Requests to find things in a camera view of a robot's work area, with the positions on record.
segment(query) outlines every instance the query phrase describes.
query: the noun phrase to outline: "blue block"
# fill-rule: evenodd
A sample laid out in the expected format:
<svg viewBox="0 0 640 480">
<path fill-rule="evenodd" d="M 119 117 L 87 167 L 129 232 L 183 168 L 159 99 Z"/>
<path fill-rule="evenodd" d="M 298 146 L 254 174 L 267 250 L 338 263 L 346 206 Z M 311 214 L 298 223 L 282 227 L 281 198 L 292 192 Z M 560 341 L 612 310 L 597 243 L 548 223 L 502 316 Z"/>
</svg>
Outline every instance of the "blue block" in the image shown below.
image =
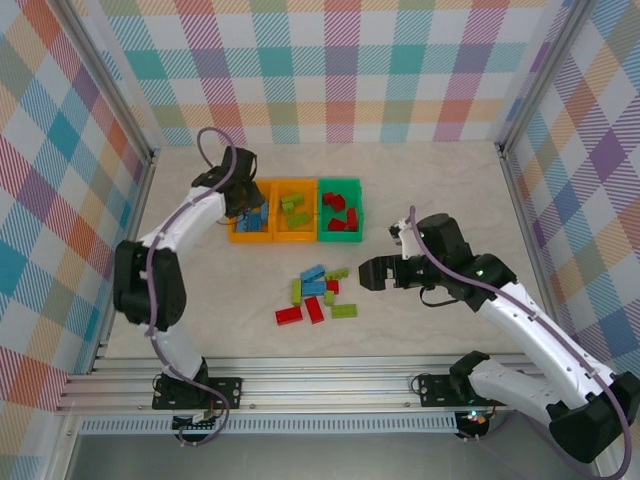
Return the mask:
<svg viewBox="0 0 640 480">
<path fill-rule="evenodd" d="M 267 223 L 269 220 L 269 202 L 265 201 L 260 209 L 260 220 L 262 223 Z"/>
<path fill-rule="evenodd" d="M 262 231 L 262 220 L 260 220 L 259 213 L 252 213 L 249 217 L 249 231 L 250 232 L 261 232 Z"/>
<path fill-rule="evenodd" d="M 304 272 L 302 272 L 300 274 L 300 278 L 303 282 L 313 282 L 314 280 L 322 277 L 324 275 L 324 272 L 324 267 L 322 265 L 317 265 L 313 268 L 310 268 L 309 270 L 305 270 Z"/>
<path fill-rule="evenodd" d="M 247 230 L 249 230 L 249 216 L 243 215 L 242 217 L 240 217 L 238 223 L 236 224 L 236 232 L 246 233 Z"/>
<path fill-rule="evenodd" d="M 316 295 L 324 295 L 327 291 L 327 284 L 325 282 L 308 282 L 302 284 L 302 296 L 313 297 Z"/>
</svg>

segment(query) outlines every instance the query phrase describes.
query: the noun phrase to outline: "building block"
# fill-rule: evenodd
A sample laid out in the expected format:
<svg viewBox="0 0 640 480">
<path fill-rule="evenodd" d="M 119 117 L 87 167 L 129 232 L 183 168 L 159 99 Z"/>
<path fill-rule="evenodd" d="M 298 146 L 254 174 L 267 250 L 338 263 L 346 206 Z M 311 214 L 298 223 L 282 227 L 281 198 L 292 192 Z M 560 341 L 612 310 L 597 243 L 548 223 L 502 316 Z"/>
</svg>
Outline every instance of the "building block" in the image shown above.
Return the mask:
<svg viewBox="0 0 640 480">
<path fill-rule="evenodd" d="M 282 204 L 282 211 L 285 215 L 291 215 L 295 209 L 296 206 L 293 204 L 293 202 L 284 202 Z"/>
<path fill-rule="evenodd" d="M 340 293 L 340 282 L 337 280 L 329 280 L 327 282 L 327 290 L 331 290 L 336 295 Z"/>
<path fill-rule="evenodd" d="M 331 318 L 354 318 L 358 316 L 358 307 L 355 303 L 347 305 L 334 305 L 331 307 Z"/>
<path fill-rule="evenodd" d="M 313 297 L 315 295 L 324 295 L 327 291 L 327 284 L 325 282 L 308 282 L 302 283 L 302 296 Z"/>
<path fill-rule="evenodd" d="M 307 311 L 311 317 L 311 323 L 320 323 L 324 321 L 322 308 L 320 307 L 320 302 L 318 302 L 316 297 L 305 298 L 304 304 L 307 306 Z"/>
<path fill-rule="evenodd" d="M 287 226 L 289 228 L 296 228 L 300 225 L 304 225 L 305 223 L 309 223 L 311 221 L 311 217 L 308 213 L 299 213 L 298 215 L 291 215 L 287 218 Z"/>
<path fill-rule="evenodd" d="M 327 290 L 326 292 L 324 292 L 324 304 L 327 307 L 332 307 L 335 300 L 336 300 L 336 294 L 333 293 L 332 290 Z"/>
<path fill-rule="evenodd" d="M 300 192 L 292 193 L 291 195 L 282 197 L 280 201 L 282 202 L 283 205 L 285 203 L 293 203 L 294 206 L 302 205 L 304 203 L 304 195 Z"/>
<path fill-rule="evenodd" d="M 302 309 L 300 307 L 287 308 L 276 312 L 276 322 L 279 326 L 302 320 Z"/>
<path fill-rule="evenodd" d="M 339 218 L 332 218 L 331 221 L 329 222 L 329 230 L 331 232 L 342 232 L 346 230 L 346 228 L 347 228 L 347 223 L 343 222 Z"/>
<path fill-rule="evenodd" d="M 329 280 L 340 280 L 342 278 L 347 278 L 349 276 L 348 268 L 340 268 L 339 270 L 334 270 L 333 272 L 327 272 L 324 275 L 324 279 Z"/>
<path fill-rule="evenodd" d="M 353 207 L 347 210 L 347 230 L 352 232 L 358 231 L 358 214 Z"/>
<path fill-rule="evenodd" d="M 249 231 L 260 232 L 262 231 L 262 220 L 259 213 L 251 213 L 249 216 Z"/>
<path fill-rule="evenodd" d="M 316 265 L 315 267 L 302 272 L 300 274 L 300 279 L 302 279 L 303 282 L 313 282 L 314 280 L 322 277 L 324 275 L 324 272 L 325 269 L 322 265 Z"/>
<path fill-rule="evenodd" d="M 264 202 L 260 207 L 260 220 L 262 223 L 269 222 L 269 202 Z"/>
<path fill-rule="evenodd" d="M 296 278 L 291 286 L 291 303 L 299 307 L 302 303 L 302 280 Z"/>
<path fill-rule="evenodd" d="M 249 231 L 249 215 L 242 215 L 236 223 L 236 232 L 246 233 Z"/>
<path fill-rule="evenodd" d="M 341 212 L 347 206 L 347 201 L 342 195 L 334 195 L 331 199 L 331 206 L 336 212 Z"/>
</svg>

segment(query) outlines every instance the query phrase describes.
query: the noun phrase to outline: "white floor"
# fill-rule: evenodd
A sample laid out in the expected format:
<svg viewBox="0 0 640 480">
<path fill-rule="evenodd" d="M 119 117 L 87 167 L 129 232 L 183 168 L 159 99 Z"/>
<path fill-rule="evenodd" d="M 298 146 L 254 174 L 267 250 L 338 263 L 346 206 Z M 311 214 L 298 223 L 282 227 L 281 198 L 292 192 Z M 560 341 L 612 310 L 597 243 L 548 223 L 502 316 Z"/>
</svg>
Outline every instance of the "white floor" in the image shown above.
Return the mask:
<svg viewBox="0 0 640 480">
<path fill-rule="evenodd" d="M 255 145 L 258 177 L 359 177 L 366 212 L 361 244 L 230 244 L 214 226 L 182 265 L 187 289 L 183 316 L 205 356 L 356 356 L 458 354 L 520 349 L 464 304 L 429 309 L 418 289 L 370 292 L 358 266 L 399 253 L 387 228 L 415 204 L 418 219 L 446 212 L 475 253 L 499 256 L 539 301 L 531 264 L 495 149 L 489 142 Z M 222 147 L 211 147 L 219 161 Z M 140 233 L 174 210 L 191 181 L 206 170 L 195 148 L 165 148 L 158 162 Z M 290 307 L 290 282 L 314 265 L 349 267 L 339 303 L 356 303 L 354 319 L 304 321 L 283 327 L 274 311 Z M 442 292 L 433 301 L 444 300 Z M 122 316 L 109 339 L 109 357 L 153 357 L 149 342 Z"/>
</svg>

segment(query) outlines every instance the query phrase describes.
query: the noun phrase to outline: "plaid fabric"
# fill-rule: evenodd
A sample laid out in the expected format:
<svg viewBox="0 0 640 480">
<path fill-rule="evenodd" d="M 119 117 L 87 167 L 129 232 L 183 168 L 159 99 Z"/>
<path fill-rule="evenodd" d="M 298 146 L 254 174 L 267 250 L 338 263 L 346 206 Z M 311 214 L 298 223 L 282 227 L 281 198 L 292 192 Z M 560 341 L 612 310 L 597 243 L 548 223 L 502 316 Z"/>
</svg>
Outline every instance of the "plaid fabric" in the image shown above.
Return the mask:
<svg viewBox="0 0 640 480">
<path fill-rule="evenodd" d="M 36 478 L 89 353 L 142 162 L 45 0 L 0 14 L 0 478 Z"/>
<path fill-rule="evenodd" d="M 601 1 L 511 159 L 562 326 L 640 376 L 640 2 Z"/>
<path fill-rule="evenodd" d="M 208 125 L 238 143 L 486 139 L 548 1 L 100 3 L 167 142 L 191 145 Z"/>
</svg>

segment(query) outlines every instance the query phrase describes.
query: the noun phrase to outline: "green block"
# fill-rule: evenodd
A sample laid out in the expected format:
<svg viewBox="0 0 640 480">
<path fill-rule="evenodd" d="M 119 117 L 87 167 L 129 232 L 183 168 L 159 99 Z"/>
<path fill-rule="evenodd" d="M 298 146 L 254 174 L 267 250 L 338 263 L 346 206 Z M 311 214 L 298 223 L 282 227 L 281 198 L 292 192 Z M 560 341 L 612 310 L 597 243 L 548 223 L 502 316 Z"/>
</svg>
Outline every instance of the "green block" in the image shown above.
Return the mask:
<svg viewBox="0 0 640 480">
<path fill-rule="evenodd" d="M 334 305 L 331 307 L 331 318 L 354 318 L 358 316 L 358 307 L 355 303 L 347 305 Z"/>
<path fill-rule="evenodd" d="M 284 202 L 282 204 L 282 210 L 284 211 L 285 215 L 292 214 L 295 209 L 296 207 L 293 202 Z"/>
<path fill-rule="evenodd" d="M 296 278 L 291 287 L 291 303 L 299 307 L 302 303 L 302 280 Z"/>
<path fill-rule="evenodd" d="M 305 223 L 309 223 L 311 221 L 311 217 L 308 213 L 299 213 L 298 215 L 291 215 L 287 218 L 287 226 L 289 228 L 296 228 L 300 225 L 304 225 Z"/>
<path fill-rule="evenodd" d="M 333 290 L 327 290 L 324 293 L 324 304 L 327 307 L 333 307 L 333 303 L 335 302 L 335 300 L 336 300 L 336 294 Z"/>
<path fill-rule="evenodd" d="M 347 278 L 349 276 L 348 268 L 340 268 L 339 270 L 334 270 L 333 272 L 327 272 L 324 274 L 325 280 L 340 280 L 341 278 Z"/>
<path fill-rule="evenodd" d="M 300 192 L 292 193 L 291 195 L 282 197 L 280 201 L 282 202 L 282 205 L 284 205 L 287 202 L 291 202 L 294 205 L 302 205 L 304 203 L 304 195 Z"/>
</svg>

